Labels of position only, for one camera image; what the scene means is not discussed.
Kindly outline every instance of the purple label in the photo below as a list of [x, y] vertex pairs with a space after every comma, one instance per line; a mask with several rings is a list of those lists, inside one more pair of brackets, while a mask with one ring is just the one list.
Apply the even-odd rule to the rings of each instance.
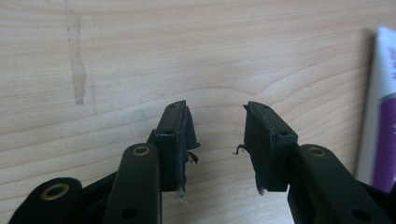
[[396, 98], [380, 106], [373, 186], [390, 192], [396, 177]]

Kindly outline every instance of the wooden table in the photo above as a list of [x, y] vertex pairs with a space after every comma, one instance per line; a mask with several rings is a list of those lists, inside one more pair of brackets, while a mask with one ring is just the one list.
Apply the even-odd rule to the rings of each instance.
[[187, 202], [163, 223], [292, 223], [286, 193], [256, 191], [248, 101], [353, 173], [375, 27], [392, 1], [2, 1], [0, 223], [44, 181], [86, 186], [187, 100], [202, 146]]

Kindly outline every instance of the black mechanism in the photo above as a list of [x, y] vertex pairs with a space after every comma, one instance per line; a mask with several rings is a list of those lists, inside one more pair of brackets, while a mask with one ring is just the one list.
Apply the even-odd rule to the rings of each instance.
[[162, 223], [162, 191], [185, 193], [188, 150], [200, 146], [185, 101], [165, 108], [148, 142], [128, 147], [119, 170], [84, 189], [55, 178], [32, 191], [9, 223]]
[[297, 134], [267, 105], [249, 102], [244, 148], [260, 194], [286, 191], [295, 223], [396, 222], [390, 194], [357, 181], [327, 148], [299, 146]]
[[[299, 146], [297, 133], [269, 106], [244, 107], [238, 149], [249, 153], [261, 195], [289, 189], [295, 223], [396, 223], [396, 185], [386, 193], [357, 181], [329, 149]], [[198, 162], [189, 152], [198, 146], [186, 102], [173, 103], [147, 143], [124, 151], [116, 173], [84, 189], [73, 178], [52, 179], [32, 191], [10, 223], [161, 223], [162, 191], [183, 197], [185, 163]]]

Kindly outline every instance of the scratch on table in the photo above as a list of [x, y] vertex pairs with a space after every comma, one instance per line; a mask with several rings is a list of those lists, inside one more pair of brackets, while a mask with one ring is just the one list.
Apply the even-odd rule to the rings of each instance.
[[79, 45], [79, 17], [73, 12], [68, 0], [65, 0], [65, 13], [67, 21], [67, 33], [70, 47], [70, 63], [73, 74], [73, 84], [75, 92], [76, 105], [83, 105], [85, 94], [85, 79], [87, 73], [84, 63], [81, 60]]

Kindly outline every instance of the round hole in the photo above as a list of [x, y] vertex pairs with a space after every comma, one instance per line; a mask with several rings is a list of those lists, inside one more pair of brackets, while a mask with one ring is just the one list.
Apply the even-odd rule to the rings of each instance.
[[312, 154], [314, 154], [317, 157], [324, 157], [326, 156], [326, 152], [323, 149], [316, 148], [316, 147], [311, 147], [308, 149]]
[[69, 191], [69, 186], [67, 184], [55, 184], [41, 193], [41, 199], [44, 201], [52, 201], [64, 196], [67, 191]]
[[371, 220], [370, 214], [364, 212], [361, 209], [353, 209], [352, 214], [355, 218], [357, 218], [361, 221], [369, 222]]
[[125, 219], [131, 219], [136, 217], [138, 213], [139, 209], [136, 206], [131, 206], [122, 211], [122, 217]]
[[143, 155], [146, 155], [149, 153], [149, 148], [148, 147], [136, 147], [136, 148], [134, 148], [132, 153], [134, 153], [134, 155], [136, 155], [136, 156], [143, 156]]

